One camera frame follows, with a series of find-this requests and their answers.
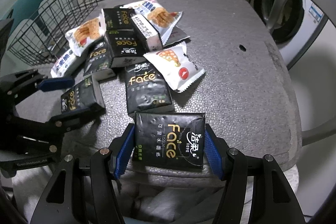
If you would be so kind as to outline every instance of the teal chair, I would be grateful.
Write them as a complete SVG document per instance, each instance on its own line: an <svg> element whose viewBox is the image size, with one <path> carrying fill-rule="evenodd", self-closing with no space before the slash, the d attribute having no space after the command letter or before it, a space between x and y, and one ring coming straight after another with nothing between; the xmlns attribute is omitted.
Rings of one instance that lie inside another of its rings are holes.
<svg viewBox="0 0 336 224"><path fill-rule="evenodd" d="M35 20L36 25L41 29L45 34L49 34L47 26L44 24L43 20L38 17L38 8L43 0L17 0L10 10L2 19L13 18L13 25L10 30L10 34L15 30L15 28L20 24L24 19Z"/></svg>

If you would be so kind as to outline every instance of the gray table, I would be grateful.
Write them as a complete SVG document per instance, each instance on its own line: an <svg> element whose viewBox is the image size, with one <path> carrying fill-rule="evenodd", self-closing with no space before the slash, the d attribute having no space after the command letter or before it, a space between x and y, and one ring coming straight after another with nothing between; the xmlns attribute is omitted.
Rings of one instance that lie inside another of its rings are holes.
<svg viewBox="0 0 336 224"><path fill-rule="evenodd" d="M138 0L104 0L111 8ZM301 148L298 106L288 71L272 37L245 0L158 0L168 11L184 11L178 26L190 35L189 57L206 75L183 93L172 92L177 112L206 112L217 136L246 155L272 154L283 170L291 168ZM49 73L51 68L40 69ZM76 82L83 78L78 71ZM106 114L81 130L66 134L63 155L85 156L120 136L127 115L123 73L100 84ZM61 91L38 92L18 105L25 118L44 122L60 113ZM215 187L222 183L205 159L202 172L144 167L130 162L123 179L175 187Z"/></svg>

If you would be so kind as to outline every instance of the black metal basket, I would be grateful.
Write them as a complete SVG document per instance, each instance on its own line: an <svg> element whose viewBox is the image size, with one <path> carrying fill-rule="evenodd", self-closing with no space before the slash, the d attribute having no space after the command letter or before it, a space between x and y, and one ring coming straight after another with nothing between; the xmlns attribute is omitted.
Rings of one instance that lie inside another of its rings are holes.
<svg viewBox="0 0 336 224"><path fill-rule="evenodd" d="M65 33L97 5L97 0L45 0L38 16L17 28L8 50L31 66L54 63L68 49Z"/></svg>

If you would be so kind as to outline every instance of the washing machine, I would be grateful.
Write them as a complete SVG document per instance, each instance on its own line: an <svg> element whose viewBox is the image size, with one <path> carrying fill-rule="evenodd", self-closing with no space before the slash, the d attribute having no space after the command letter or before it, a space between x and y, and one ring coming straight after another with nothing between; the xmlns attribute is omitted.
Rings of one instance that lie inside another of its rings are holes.
<svg viewBox="0 0 336 224"><path fill-rule="evenodd" d="M254 10L266 23L274 0L252 0ZM271 35L290 69L307 51L328 18L311 0L288 0Z"/></svg>

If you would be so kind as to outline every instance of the red circle logo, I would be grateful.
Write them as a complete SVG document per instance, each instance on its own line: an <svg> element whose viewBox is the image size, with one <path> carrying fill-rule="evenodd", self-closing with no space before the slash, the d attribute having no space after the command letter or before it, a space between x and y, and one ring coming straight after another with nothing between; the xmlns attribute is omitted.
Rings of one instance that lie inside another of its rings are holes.
<svg viewBox="0 0 336 224"><path fill-rule="evenodd" d="M186 68L181 68L178 72L178 74L180 75L180 77L185 80L188 78L189 76L189 71Z"/></svg>

